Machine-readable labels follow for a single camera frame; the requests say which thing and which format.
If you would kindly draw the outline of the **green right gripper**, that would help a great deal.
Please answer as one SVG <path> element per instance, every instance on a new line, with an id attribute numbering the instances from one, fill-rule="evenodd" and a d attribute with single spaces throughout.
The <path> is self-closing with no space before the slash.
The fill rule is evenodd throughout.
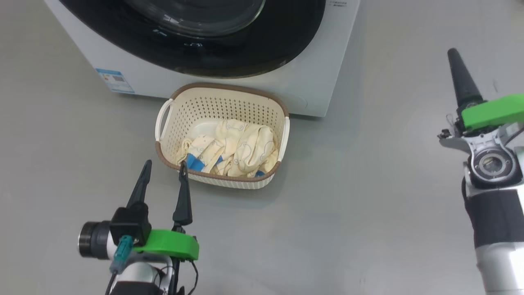
<path id="1" fill-rule="evenodd" d="M 504 147 L 502 136 L 505 126 L 523 122 L 523 94 L 506 95 L 505 97 L 483 102 L 477 84 L 470 75 L 459 51 L 450 48 L 447 58 L 452 75 L 454 92 L 458 109 L 458 123 L 465 130 L 459 136 L 455 127 L 450 136 L 440 138 L 445 148 L 474 154 L 491 147 Z"/>

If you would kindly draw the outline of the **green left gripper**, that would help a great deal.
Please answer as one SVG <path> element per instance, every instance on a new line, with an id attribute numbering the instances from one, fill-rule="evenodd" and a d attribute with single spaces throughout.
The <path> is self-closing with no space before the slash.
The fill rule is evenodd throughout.
<path id="1" fill-rule="evenodd" d="M 135 203 L 145 202 L 147 185 L 151 179 L 152 160 L 148 159 L 133 188 L 126 205 L 130 208 Z M 182 161 L 178 174 L 180 189 L 176 209 L 172 215 L 174 222 L 172 230 L 153 229 L 144 246 L 133 246 L 135 252 L 146 252 L 164 256 L 172 256 L 181 260 L 198 260 L 200 246 L 195 237 L 185 234 L 184 226 L 193 223 L 192 203 L 189 185 L 189 175 L 186 161 Z"/>

